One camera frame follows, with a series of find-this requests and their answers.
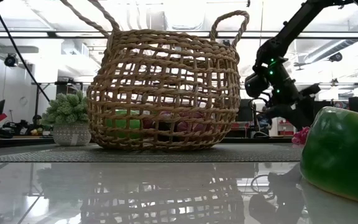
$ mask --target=glossy table surface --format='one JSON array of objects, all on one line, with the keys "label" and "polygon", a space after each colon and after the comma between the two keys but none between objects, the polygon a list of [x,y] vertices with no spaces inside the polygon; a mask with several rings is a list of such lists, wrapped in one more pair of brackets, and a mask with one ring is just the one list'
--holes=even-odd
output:
[{"label": "glossy table surface", "polygon": [[297,163],[0,163],[2,223],[358,223]]}]

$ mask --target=potted plant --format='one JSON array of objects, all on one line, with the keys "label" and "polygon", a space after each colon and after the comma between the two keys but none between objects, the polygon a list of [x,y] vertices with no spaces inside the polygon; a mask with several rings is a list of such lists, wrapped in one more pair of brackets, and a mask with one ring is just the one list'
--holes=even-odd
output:
[{"label": "potted plant", "polygon": [[84,146],[91,141],[86,112],[86,98],[77,94],[59,93],[42,115],[42,124],[53,125],[53,140],[61,146]]}]

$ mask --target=ceiling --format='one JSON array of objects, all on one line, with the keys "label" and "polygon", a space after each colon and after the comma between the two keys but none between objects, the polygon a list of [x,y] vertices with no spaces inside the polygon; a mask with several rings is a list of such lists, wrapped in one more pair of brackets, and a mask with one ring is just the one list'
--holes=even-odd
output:
[{"label": "ceiling", "polygon": [[[218,16],[235,10],[245,10],[250,14],[247,30],[279,31],[283,22],[289,20],[300,8],[302,0],[251,0],[250,7],[244,0],[99,0],[114,16],[122,30],[155,29],[155,30],[210,30]],[[69,0],[85,17],[90,18],[104,29],[112,30],[109,22],[87,0]],[[12,31],[94,31],[79,20],[59,0],[5,0],[0,4],[0,12]],[[242,17],[233,17],[222,21],[218,30],[236,31]],[[347,5],[343,9],[329,7],[319,14],[305,31],[334,32],[358,31],[358,6]],[[34,46],[39,49],[48,46],[48,39],[17,39],[19,46]],[[242,79],[252,73],[252,65],[256,51],[265,39],[242,39],[237,45],[241,57],[239,71]],[[303,63],[309,54],[326,51],[340,40],[298,39],[288,49],[286,67],[290,75],[297,80],[299,86],[308,83],[330,82],[338,78],[341,83],[358,82],[358,42],[340,49],[343,60],[329,62],[325,58],[310,65],[299,67],[294,63]],[[67,54],[64,49],[56,55],[60,76],[74,77],[76,80],[88,82],[103,57],[106,46],[104,39],[73,39],[62,41],[63,47],[81,48],[82,44],[89,48],[89,57]],[[8,39],[0,39],[0,47],[10,46]],[[40,60],[39,54],[24,54],[25,59],[34,62]],[[339,88],[346,94],[354,87]]]}]

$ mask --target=succulent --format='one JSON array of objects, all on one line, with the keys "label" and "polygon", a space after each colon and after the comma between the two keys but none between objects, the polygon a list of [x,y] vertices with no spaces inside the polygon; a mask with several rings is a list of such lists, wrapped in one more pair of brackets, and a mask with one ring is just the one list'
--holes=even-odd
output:
[{"label": "succulent", "polygon": [[59,93],[56,100],[49,102],[50,107],[42,115],[42,124],[72,124],[88,122],[86,98],[81,91],[77,94]]}]

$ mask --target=woven basket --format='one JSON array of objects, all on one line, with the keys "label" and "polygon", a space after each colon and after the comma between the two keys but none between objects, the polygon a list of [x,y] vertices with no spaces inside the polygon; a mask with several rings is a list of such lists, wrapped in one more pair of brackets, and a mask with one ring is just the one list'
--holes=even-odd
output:
[{"label": "woven basket", "polygon": [[[101,69],[88,87],[94,141],[115,149],[205,149],[220,142],[240,102],[236,45],[249,15],[234,11],[212,26],[211,41],[159,30],[120,31],[97,0],[88,0],[109,20],[113,33],[82,16],[108,38]],[[215,42],[224,19],[245,19],[231,46]]]}]

